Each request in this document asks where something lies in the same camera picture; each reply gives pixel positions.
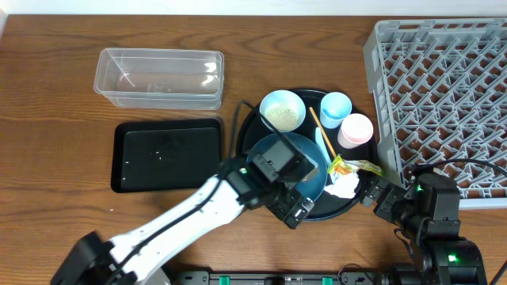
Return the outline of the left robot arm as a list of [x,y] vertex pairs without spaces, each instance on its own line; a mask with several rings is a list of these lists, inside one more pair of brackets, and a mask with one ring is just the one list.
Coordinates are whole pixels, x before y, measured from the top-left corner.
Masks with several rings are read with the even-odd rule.
[[51,279],[53,284],[145,284],[167,261],[245,209],[267,207],[294,229],[313,207],[295,186],[318,172],[311,158],[224,162],[188,199],[151,222],[102,241],[96,232],[79,239]]

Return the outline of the light blue bowl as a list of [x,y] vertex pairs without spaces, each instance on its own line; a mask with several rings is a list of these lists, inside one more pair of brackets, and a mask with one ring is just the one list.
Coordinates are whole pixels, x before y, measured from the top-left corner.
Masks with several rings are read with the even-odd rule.
[[306,118],[303,99],[288,90],[276,90],[266,95],[259,111],[262,122],[270,131],[272,126],[280,132],[294,131]]

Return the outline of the dark blue plate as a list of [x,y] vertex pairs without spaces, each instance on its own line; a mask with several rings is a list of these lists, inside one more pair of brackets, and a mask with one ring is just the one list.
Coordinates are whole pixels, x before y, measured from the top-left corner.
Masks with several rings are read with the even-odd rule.
[[299,182],[295,189],[306,198],[315,201],[323,192],[324,186],[327,181],[327,173],[324,170],[326,167],[326,160],[317,147],[317,145],[302,135],[286,132],[285,135],[301,149],[306,156],[313,159],[318,164],[317,174],[307,182]]

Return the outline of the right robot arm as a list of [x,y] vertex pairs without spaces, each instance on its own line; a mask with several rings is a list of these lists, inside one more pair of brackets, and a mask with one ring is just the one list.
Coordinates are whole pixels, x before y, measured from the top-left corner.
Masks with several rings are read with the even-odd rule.
[[374,278],[375,284],[486,284],[482,254],[459,235],[457,183],[436,173],[416,176],[408,188],[384,177],[364,182],[361,204],[375,204],[376,216],[397,226],[412,264],[395,264]]

